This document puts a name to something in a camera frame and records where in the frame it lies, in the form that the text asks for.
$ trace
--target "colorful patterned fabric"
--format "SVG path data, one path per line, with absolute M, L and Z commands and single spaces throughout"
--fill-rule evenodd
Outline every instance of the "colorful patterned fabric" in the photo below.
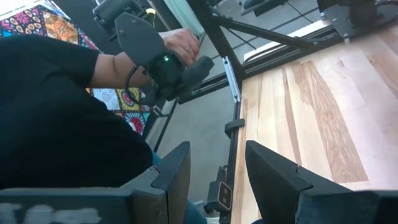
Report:
M 26 9 L 0 22 L 0 37 L 19 34 L 39 34 L 97 49 L 95 44 L 56 5 L 47 1 Z M 138 88 L 131 88 L 136 99 L 144 97 Z M 133 130 L 142 134 L 150 108 L 135 104 L 124 90 L 87 89 L 109 110 L 125 119 Z

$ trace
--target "person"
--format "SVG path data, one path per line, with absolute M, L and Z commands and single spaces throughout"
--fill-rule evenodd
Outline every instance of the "person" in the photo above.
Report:
M 197 38 L 160 33 L 191 65 Z M 101 54 L 40 35 L 0 39 L 0 189 L 120 187 L 158 158 L 130 125 L 85 88 L 124 88 L 134 66 L 124 53 Z M 150 81 L 140 67 L 130 86 Z M 184 223 L 206 223 L 188 203 Z

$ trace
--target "black shirt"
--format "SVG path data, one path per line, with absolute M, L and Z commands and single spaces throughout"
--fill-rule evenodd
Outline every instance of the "black shirt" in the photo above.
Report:
M 152 164 L 141 136 L 87 93 L 98 51 L 0 39 L 0 189 L 119 187 Z

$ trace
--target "cable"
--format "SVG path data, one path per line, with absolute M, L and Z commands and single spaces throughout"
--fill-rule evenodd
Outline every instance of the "cable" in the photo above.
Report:
M 290 5 L 294 10 L 296 10 L 302 17 L 304 17 L 306 20 L 308 20 L 309 22 L 311 22 L 313 24 L 313 22 L 308 19 L 307 17 L 305 17 L 299 10 L 297 10 L 294 6 L 291 5 L 291 3 L 286 2 L 288 5 Z
M 152 18 L 152 26 L 155 27 L 156 10 L 153 9 L 153 8 L 148 8 L 148 9 L 145 10 L 145 12 L 147 13 L 148 16 L 150 14 L 154 15 L 154 17 Z
M 309 13 L 311 13 L 311 12 L 313 12 L 313 11 L 318 10 L 318 9 L 319 9 L 318 7 L 313 8 L 313 9 L 309 10 L 308 12 L 306 12 L 306 13 L 304 13 L 304 14 L 309 14 Z M 283 26 L 286 25 L 286 24 L 290 24 L 291 22 L 296 21 L 297 19 L 300 19 L 301 17 L 302 17 L 302 16 L 297 16 L 297 17 L 295 17 L 295 18 L 293 18 L 293 19 L 291 19 L 291 20 L 289 20 L 289 21 L 286 21 L 286 22 L 284 22 L 284 23 L 282 23 L 282 24 L 279 24 L 279 25 L 275 26 L 274 28 L 270 29 L 270 31 L 274 31 L 274 30 L 276 30 L 276 29 L 279 29 L 279 28 L 283 27 Z M 252 38 L 248 39 L 247 41 L 248 41 L 248 42 L 252 42 L 252 41 L 256 40 L 257 38 L 259 38 L 259 37 L 252 37 Z M 307 39 L 307 40 L 310 41 L 310 42 L 320 42 L 320 41 L 321 41 L 321 40 L 312 41 L 313 39 Z M 244 44 L 245 44 L 245 43 L 238 44 L 237 46 L 233 47 L 232 49 L 235 50 L 235 49 L 237 49 L 238 47 L 240 47 L 240 46 L 242 46 L 242 45 L 244 45 Z M 218 58 L 219 56 L 220 56 L 220 55 L 215 55 L 215 56 L 212 57 L 211 59 L 214 60 L 214 59 Z
M 139 101 L 139 100 L 140 100 L 140 97 L 141 97 L 140 91 L 138 91 L 138 100 L 136 100 L 136 98 L 134 97 L 134 94 L 132 94 L 131 91 L 129 90 L 130 79 L 131 79 L 131 77 L 135 74 L 135 72 L 137 71 L 137 69 L 138 69 L 138 66 L 134 66 L 134 67 L 130 70 L 129 76 L 128 76 L 127 80 L 126 80 L 126 84 L 125 84 L 125 87 L 124 87 L 124 91 L 127 93 L 127 96 L 130 98 L 130 100 L 133 101 L 135 104 L 138 105 L 139 117 L 146 123 L 147 120 L 145 119 L 145 116 L 144 116 L 144 111 L 143 111 L 143 109 L 142 109 L 142 104 L 141 104 L 141 102 Z
M 218 12 L 215 8 L 211 7 L 209 5 L 209 8 L 211 9 L 211 11 L 213 11 L 217 16 L 223 17 L 223 15 L 221 15 L 220 12 Z M 256 50 L 257 48 L 255 46 L 253 46 L 252 44 L 250 44 L 247 40 L 243 39 L 241 36 L 239 36 L 238 34 L 236 34 L 235 32 L 233 32 L 231 29 L 229 28 L 225 28 L 228 32 L 232 33 L 235 37 L 241 39 L 245 44 L 249 45 L 250 47 L 252 47 L 254 50 Z
M 138 67 L 137 67 L 137 66 L 134 66 L 134 67 L 131 69 L 131 71 L 129 72 L 129 76 L 128 76 L 128 78 L 127 78 L 127 80 L 126 80 L 126 84 L 125 84 L 125 86 L 124 86 L 124 91 L 126 91 L 128 97 L 130 98 L 131 101 L 133 101 L 135 104 L 141 106 L 141 103 L 140 103 L 138 100 L 136 100 L 136 98 L 134 97 L 134 95 L 133 95 L 133 94 L 130 92 L 130 90 L 129 90 L 130 79 L 131 79 L 131 77 L 135 74 L 135 72 L 137 71 L 137 69 L 138 69 Z

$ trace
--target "hand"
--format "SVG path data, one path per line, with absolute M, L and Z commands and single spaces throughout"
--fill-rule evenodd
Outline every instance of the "hand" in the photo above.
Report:
M 180 56 L 185 66 L 190 66 L 199 54 L 199 41 L 189 29 L 177 29 L 159 33 L 164 45 Z

